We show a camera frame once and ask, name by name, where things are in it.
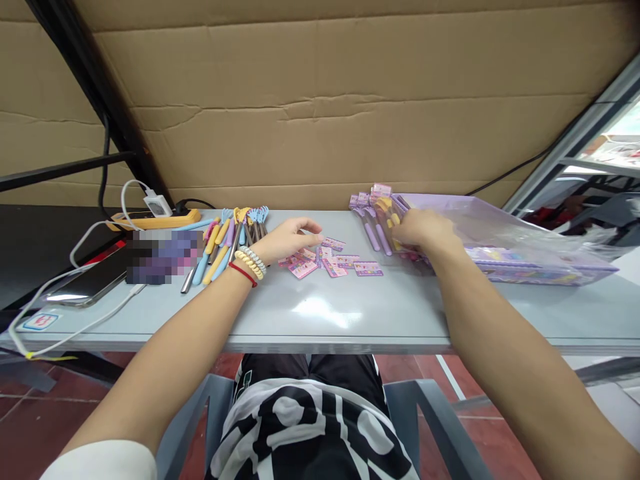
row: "yellow power strip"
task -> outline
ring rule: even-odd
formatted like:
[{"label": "yellow power strip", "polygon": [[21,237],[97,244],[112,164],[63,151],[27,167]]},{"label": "yellow power strip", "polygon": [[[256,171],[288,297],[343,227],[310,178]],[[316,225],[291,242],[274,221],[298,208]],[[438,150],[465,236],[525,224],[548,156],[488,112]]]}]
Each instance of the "yellow power strip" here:
[{"label": "yellow power strip", "polygon": [[[178,228],[184,227],[185,225],[190,225],[192,223],[196,223],[201,218],[200,210],[198,209],[190,209],[189,213],[186,215],[182,215],[180,217],[164,217],[164,218],[155,218],[151,217],[148,219],[131,219],[133,224],[141,228],[142,230],[154,230],[154,229],[162,229],[162,228]],[[111,217],[111,220],[116,221],[118,223],[128,224],[129,221],[125,218],[122,212],[116,213]],[[119,231],[116,225],[112,225],[110,223],[107,226],[113,231]],[[124,225],[120,225],[125,230],[133,230],[131,227],[126,227]]]}]

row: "cardboard wall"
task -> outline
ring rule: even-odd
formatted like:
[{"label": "cardboard wall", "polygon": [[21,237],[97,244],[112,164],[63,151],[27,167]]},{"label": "cardboard wall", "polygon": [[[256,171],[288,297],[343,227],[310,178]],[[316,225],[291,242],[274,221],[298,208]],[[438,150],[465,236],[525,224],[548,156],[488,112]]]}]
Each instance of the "cardboard wall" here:
[{"label": "cardboard wall", "polygon": [[[104,128],[24,0],[0,2],[0,175],[102,155]],[[120,205],[126,164],[109,167],[107,206]],[[0,193],[0,203],[97,204],[101,170],[77,173]],[[140,189],[127,204],[144,206]]]},{"label": "cardboard wall", "polygon": [[[218,207],[344,209],[374,181],[464,194],[640,47],[627,1],[75,2],[174,200]],[[532,169],[479,196],[504,204]]]}]

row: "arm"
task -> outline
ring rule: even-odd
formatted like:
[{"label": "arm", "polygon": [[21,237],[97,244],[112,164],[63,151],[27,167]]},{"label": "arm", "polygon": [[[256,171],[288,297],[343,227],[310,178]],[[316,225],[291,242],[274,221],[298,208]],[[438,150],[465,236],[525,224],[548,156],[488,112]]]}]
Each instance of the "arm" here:
[{"label": "arm", "polygon": [[454,348],[544,479],[640,478],[640,454],[471,261],[448,219],[410,210],[394,236],[429,256]]},{"label": "arm", "polygon": [[[265,265],[322,242],[322,228],[307,218],[289,219],[252,246]],[[242,261],[235,264],[254,275]],[[88,443],[133,440],[154,454],[182,408],[222,351],[251,282],[227,268],[158,330],[69,441],[61,455]]]}]

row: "black and white shirt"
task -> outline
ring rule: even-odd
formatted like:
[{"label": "black and white shirt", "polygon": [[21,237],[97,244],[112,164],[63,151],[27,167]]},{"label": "black and white shirt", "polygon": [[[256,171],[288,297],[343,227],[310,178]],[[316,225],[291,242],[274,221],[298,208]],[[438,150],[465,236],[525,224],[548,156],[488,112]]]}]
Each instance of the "black and white shirt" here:
[{"label": "black and white shirt", "polygon": [[[41,480],[155,480],[155,460],[125,440],[85,445]],[[250,386],[227,416],[208,479],[418,479],[391,421],[355,393],[314,380]]]}]

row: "hand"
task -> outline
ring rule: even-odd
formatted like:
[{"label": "hand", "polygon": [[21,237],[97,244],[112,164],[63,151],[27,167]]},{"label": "hand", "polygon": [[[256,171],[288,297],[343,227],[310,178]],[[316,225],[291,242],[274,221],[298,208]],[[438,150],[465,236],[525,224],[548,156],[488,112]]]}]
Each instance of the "hand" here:
[{"label": "hand", "polygon": [[391,234],[400,243],[422,247],[427,255],[464,251],[462,240],[453,232],[453,222],[433,210],[409,210]]},{"label": "hand", "polygon": [[[307,230],[313,235],[306,235],[301,230]],[[322,243],[325,238],[318,235],[320,232],[322,227],[310,218],[291,218],[254,243],[251,250],[265,265],[270,265],[304,247],[314,247]]]}]

